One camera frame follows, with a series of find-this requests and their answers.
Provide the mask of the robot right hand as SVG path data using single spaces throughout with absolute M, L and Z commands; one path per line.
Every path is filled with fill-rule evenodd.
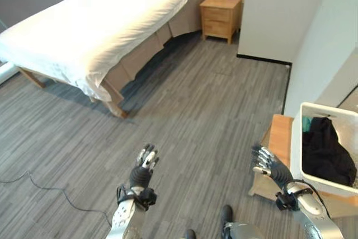
M 293 179 L 290 170 L 285 164 L 267 147 L 260 144 L 252 146 L 251 170 L 272 178 L 281 189 Z

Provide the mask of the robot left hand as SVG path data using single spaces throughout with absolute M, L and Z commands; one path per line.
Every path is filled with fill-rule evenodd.
M 129 177 L 131 188 L 139 187 L 146 189 L 149 186 L 154 168 L 159 162 L 157 154 L 158 151 L 155 150 L 155 145 L 150 143 L 140 150 Z

